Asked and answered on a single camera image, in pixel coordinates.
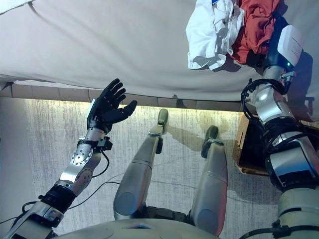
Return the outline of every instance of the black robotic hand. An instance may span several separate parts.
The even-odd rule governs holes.
[[[119,104],[125,99],[125,89],[119,79],[112,81],[94,102],[87,118],[87,127],[96,127],[106,133],[111,131],[112,124],[127,119],[135,110],[137,101],[132,101],[124,108]]]

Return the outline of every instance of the wire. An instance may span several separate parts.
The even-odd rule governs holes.
[[[264,233],[272,233],[273,232],[273,228],[262,228],[262,229],[256,229],[253,231],[250,231],[246,234],[244,234],[243,236],[240,237],[240,239],[246,239],[258,234],[264,234]]]
[[[267,144],[266,146],[266,151],[268,153],[272,153],[272,152],[275,152],[277,150],[280,150],[282,149],[284,146],[286,146],[288,143],[294,141],[295,139],[298,139],[298,138],[302,138],[302,137],[306,137],[306,136],[312,136],[312,137],[315,137],[317,139],[319,139],[319,136],[318,135],[315,135],[313,133],[300,133],[300,134],[297,134],[297,135],[294,135],[294,136],[291,136],[283,141],[281,141],[278,145],[276,146],[271,146],[273,141],[275,140],[273,137]]]
[[[243,112],[247,119],[254,125],[260,129],[262,134],[265,132],[265,129],[263,125],[261,124],[258,117],[254,117],[251,112],[249,111],[248,107],[246,106],[246,98],[248,97],[248,91],[253,92],[258,85],[262,84],[271,84],[271,86],[278,91],[280,94],[285,95],[288,91],[289,84],[285,83],[285,86],[283,86],[279,81],[273,80],[273,79],[259,79],[252,82],[251,79],[249,79],[248,85],[243,89],[241,93],[241,104],[243,107]]]
[[[79,203],[79,204],[77,204],[77,205],[75,205],[75,206],[73,206],[73,207],[70,207],[69,209],[76,208],[76,207],[82,205],[83,203],[85,203],[86,201],[88,201],[103,185],[105,185],[105,184],[107,184],[107,183],[114,183],[114,184],[118,184],[118,185],[120,184],[120,183],[118,183],[118,182],[113,182],[113,181],[104,182],[104,183],[102,183],[87,199],[85,199],[83,202],[81,202],[81,203]],[[16,219],[16,220],[14,221],[14,223],[13,223],[13,226],[14,226],[14,224],[18,221],[17,219],[18,219],[18,218],[21,218],[21,216],[23,216],[23,215],[27,212],[27,211],[25,210],[25,207],[26,207],[27,205],[31,205],[31,204],[34,204],[34,203],[36,203],[36,202],[28,202],[28,203],[25,203],[25,204],[22,206],[22,214],[21,214],[21,215],[19,215],[19,216],[17,216],[17,217],[9,218],[9,219],[7,219],[7,220],[5,220],[5,221],[3,221],[3,222],[0,222],[0,224],[6,223],[6,222],[8,222],[8,221],[10,221],[10,220],[13,220],[13,219]]]
[[[319,231],[319,227],[317,226],[310,226],[310,225],[301,225],[301,226],[294,226],[294,227],[288,227],[288,226],[282,226],[280,228],[262,228],[262,229],[256,229],[253,231],[250,231],[243,236],[240,237],[240,239],[246,239],[255,235],[264,234],[264,233],[273,233],[274,238],[282,238],[286,236],[290,236],[292,232],[297,231]]]
[[[28,206],[28,205],[32,205],[32,204],[35,204],[36,201],[32,201],[32,202],[28,202],[28,203],[25,203],[23,206],[22,206],[22,212],[25,213],[26,210],[25,210],[25,207]]]
[[[0,222],[0,224],[6,223],[6,222],[11,221],[11,220],[16,219],[16,218],[17,218],[17,217],[9,218],[9,219],[7,219],[7,220],[5,220],[5,221],[3,221],[3,222]]]
[[[77,205],[75,205],[75,206],[73,206],[73,207],[70,207],[69,209],[76,208],[76,207],[82,205],[83,203],[85,203],[86,201],[88,201],[103,185],[105,185],[105,184],[107,184],[107,183],[114,183],[114,184],[118,184],[118,185],[120,184],[120,183],[118,183],[118,182],[113,182],[113,181],[104,182],[104,183],[102,183],[87,199],[85,199],[83,202],[81,202],[81,203],[79,203],[79,204],[77,204]]]
[[[110,160],[109,158],[106,156],[106,154],[101,150],[101,153],[103,154],[103,156],[106,158],[106,160],[108,161],[108,164],[106,165],[106,168],[99,174],[92,176],[92,178],[96,178],[98,176],[101,176],[103,173],[105,173],[105,171],[109,168],[110,165]]]

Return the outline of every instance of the floor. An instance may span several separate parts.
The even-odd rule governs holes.
[[[86,132],[89,103],[0,98],[0,221],[20,213],[23,203],[36,200],[52,187],[68,165],[79,136]],[[76,199],[82,202],[103,182],[120,182],[126,167],[157,122],[160,108],[137,107],[127,120],[109,133],[113,148],[105,174],[93,179]],[[231,154],[240,113],[168,108],[169,127],[162,154],[156,155],[147,204],[188,213],[204,167],[200,156],[206,130],[219,127],[228,163],[228,197],[225,225],[220,238],[269,227],[276,218],[279,191],[267,177],[243,175]],[[102,161],[96,172],[105,167]],[[117,185],[104,185],[83,205],[68,211],[56,232],[113,220]],[[0,225],[0,236],[10,223]],[[271,238],[270,235],[259,238]]]

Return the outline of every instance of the bed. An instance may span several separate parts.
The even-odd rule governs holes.
[[[178,98],[188,108],[240,110],[241,90],[260,78],[255,69],[231,59],[214,71],[187,68],[185,27],[195,2],[36,0],[10,10],[0,15],[0,80],[15,82],[6,94],[89,101],[118,77],[129,94],[152,97],[146,104]],[[305,36],[287,101],[298,117],[318,120],[319,2],[286,4],[284,17]]]

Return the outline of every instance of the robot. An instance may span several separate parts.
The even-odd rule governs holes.
[[[250,81],[241,94],[246,117],[265,141],[266,169],[272,184],[283,193],[278,220],[271,228],[257,229],[241,237],[262,233],[285,239],[317,239],[319,234],[319,157],[309,133],[283,100],[295,75],[293,67],[302,51],[299,31],[278,17],[260,80]],[[86,136],[80,138],[69,166],[54,186],[22,213],[5,239],[208,239],[218,238],[223,228],[227,198],[227,164],[218,128],[211,126],[201,155],[206,165],[188,215],[146,205],[155,154],[160,154],[168,112],[161,110],[157,124],[128,166],[114,198],[115,221],[57,236],[59,225],[73,200],[89,185],[95,167],[112,143],[106,135],[114,123],[127,119],[136,101],[118,108],[125,89],[114,80],[93,101],[87,117]],[[247,97],[257,116],[246,106]]]

